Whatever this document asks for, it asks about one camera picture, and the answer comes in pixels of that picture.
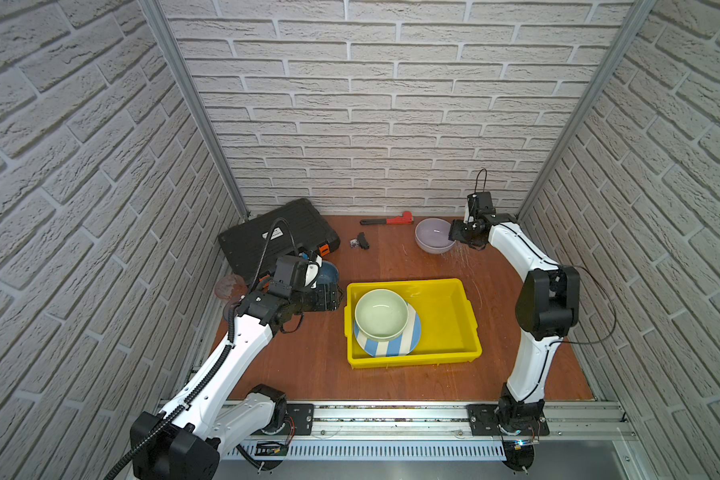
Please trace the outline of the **translucent purple bowl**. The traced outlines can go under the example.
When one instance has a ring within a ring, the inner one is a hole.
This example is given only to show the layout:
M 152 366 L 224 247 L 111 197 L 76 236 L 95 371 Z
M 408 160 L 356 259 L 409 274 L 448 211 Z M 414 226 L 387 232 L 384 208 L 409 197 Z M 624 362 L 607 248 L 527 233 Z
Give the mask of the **translucent purple bowl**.
M 451 223 L 440 218 L 421 220 L 415 228 L 417 245 L 425 252 L 435 255 L 450 251 L 456 244 L 449 238 Z

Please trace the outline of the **light green bowl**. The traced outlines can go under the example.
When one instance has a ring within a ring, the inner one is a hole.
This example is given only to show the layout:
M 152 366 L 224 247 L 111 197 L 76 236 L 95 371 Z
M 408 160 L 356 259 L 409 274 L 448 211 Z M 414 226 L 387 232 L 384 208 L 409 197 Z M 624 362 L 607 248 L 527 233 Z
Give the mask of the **light green bowl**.
M 364 294 L 354 309 L 355 323 L 366 337 L 390 341 L 402 334 L 408 323 L 408 303 L 388 289 L 375 289 Z

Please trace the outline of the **yellow plastic bin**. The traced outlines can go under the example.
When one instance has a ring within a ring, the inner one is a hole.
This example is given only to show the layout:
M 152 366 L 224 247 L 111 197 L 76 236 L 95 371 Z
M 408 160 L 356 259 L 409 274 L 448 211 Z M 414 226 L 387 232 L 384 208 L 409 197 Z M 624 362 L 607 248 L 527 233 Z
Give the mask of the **yellow plastic bin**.
M 411 354 L 371 357 L 355 340 L 355 306 L 364 294 L 375 289 L 397 293 L 418 313 L 422 335 Z M 344 331 L 347 361 L 354 369 L 472 362 L 482 354 L 472 304 L 466 297 L 462 282 L 455 278 L 352 283 L 347 288 Z

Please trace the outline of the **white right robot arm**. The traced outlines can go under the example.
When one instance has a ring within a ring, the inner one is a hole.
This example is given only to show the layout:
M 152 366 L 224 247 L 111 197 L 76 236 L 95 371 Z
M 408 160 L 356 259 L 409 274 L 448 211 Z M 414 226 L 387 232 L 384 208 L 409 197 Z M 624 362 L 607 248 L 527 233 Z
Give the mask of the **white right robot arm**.
M 492 246 L 523 281 L 515 305 L 521 341 L 496 415 L 503 422 L 540 417 L 554 355 L 579 320 L 579 272 L 543 253 L 511 215 L 498 214 L 487 191 L 467 196 L 465 216 L 452 222 L 449 238 L 477 250 Z

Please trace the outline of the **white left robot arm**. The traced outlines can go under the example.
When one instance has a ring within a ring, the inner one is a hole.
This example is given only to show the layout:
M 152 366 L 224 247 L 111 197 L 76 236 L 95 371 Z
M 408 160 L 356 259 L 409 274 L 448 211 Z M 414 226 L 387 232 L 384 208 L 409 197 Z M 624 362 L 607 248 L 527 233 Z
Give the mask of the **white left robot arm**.
M 218 418 L 228 396 L 256 356 L 294 316 L 335 311 L 338 285 L 321 283 L 321 257 L 286 255 L 272 277 L 233 308 L 228 332 L 200 370 L 157 414 L 142 413 L 130 431 L 131 450 L 119 465 L 129 479 L 211 479 L 223 454 L 256 431 L 285 422 L 283 392 L 259 385 Z

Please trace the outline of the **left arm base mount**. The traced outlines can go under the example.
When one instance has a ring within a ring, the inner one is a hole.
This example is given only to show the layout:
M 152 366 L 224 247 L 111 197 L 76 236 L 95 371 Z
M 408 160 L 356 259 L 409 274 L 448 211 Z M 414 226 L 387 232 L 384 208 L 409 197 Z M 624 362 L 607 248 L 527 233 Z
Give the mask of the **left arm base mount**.
M 288 435 L 310 436 L 315 415 L 314 403 L 288 402 L 283 423 L 277 428 L 256 430 L 252 436 L 274 436 L 285 438 Z

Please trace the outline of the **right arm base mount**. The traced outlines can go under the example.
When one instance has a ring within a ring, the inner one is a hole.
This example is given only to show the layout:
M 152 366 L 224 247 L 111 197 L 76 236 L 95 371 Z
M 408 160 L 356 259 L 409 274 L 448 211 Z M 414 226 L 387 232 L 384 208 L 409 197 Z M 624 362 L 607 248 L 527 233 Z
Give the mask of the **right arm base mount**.
M 550 428 L 537 404 L 468 404 L 467 420 L 473 436 L 543 437 Z

